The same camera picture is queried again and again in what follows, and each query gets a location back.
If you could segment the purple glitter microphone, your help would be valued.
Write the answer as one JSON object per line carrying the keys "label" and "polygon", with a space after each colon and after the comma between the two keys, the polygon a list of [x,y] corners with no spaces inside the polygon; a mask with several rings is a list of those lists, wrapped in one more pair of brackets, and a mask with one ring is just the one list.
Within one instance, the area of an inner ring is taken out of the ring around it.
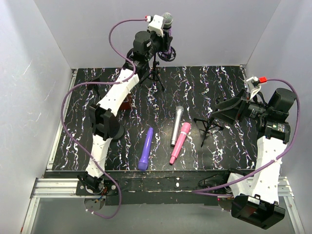
{"label": "purple glitter microphone", "polygon": [[164,26],[163,26],[163,30],[164,29],[172,29],[172,23],[173,23],[173,17],[170,13],[164,13],[162,15],[162,17],[164,17]]}

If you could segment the purple plastic microphone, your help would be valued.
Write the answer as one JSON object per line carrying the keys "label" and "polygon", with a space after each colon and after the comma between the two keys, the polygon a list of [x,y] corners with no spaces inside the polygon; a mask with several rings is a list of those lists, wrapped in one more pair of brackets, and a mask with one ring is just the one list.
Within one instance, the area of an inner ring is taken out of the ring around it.
{"label": "purple plastic microphone", "polygon": [[150,127],[145,138],[141,158],[138,162],[138,169],[140,171],[146,171],[148,168],[153,133],[154,133],[154,129]]}

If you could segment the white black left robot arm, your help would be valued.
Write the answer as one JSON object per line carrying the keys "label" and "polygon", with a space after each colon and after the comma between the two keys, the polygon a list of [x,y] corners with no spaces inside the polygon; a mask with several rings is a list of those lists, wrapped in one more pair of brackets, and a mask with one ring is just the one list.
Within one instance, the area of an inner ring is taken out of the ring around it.
{"label": "white black left robot arm", "polygon": [[158,56],[163,61],[172,61],[176,51],[171,47],[173,37],[171,27],[163,30],[163,36],[148,29],[135,34],[133,47],[126,55],[117,83],[97,103],[89,107],[89,117],[93,133],[92,158],[89,160],[86,172],[78,176],[86,191],[98,195],[104,190],[101,176],[109,145],[112,140],[121,138],[124,128],[117,120],[117,113],[130,91],[141,79],[146,79],[149,61]]}

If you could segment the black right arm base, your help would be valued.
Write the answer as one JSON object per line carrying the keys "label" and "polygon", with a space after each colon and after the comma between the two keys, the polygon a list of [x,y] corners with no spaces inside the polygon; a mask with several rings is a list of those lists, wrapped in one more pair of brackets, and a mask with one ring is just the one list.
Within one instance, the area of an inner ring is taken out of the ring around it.
{"label": "black right arm base", "polygon": [[[215,175],[211,175],[205,179],[202,179],[198,182],[197,184],[197,189],[206,189],[206,188],[210,188],[210,187],[215,187],[215,186],[219,186],[221,184],[225,184],[227,183],[227,180],[229,178],[230,172],[228,170],[225,170],[223,172],[217,173]],[[231,193],[230,192],[230,187],[223,187],[217,190],[211,190],[209,191],[209,193],[213,193],[213,194],[227,194],[227,193]]]}

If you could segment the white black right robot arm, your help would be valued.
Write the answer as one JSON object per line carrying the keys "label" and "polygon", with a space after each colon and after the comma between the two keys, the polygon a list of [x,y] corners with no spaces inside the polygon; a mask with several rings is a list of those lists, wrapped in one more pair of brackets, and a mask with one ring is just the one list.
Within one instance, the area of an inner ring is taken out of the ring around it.
{"label": "white black right robot arm", "polygon": [[243,118],[257,122],[257,160],[259,170],[248,183],[243,176],[231,172],[228,187],[234,196],[231,215],[237,219],[258,226],[264,230],[281,221],[285,209],[279,206],[278,178],[281,160],[290,140],[291,128],[286,122],[289,110],[296,100],[296,94],[285,88],[278,88],[268,104],[253,102],[241,90],[236,96],[216,105],[212,118],[233,124]]}

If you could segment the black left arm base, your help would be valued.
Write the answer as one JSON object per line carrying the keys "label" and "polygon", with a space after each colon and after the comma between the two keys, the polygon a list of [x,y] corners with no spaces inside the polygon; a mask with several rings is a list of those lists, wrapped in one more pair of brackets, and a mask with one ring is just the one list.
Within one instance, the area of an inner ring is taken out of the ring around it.
{"label": "black left arm base", "polygon": [[97,178],[83,173],[77,178],[76,195],[118,195],[116,184],[103,176]]}

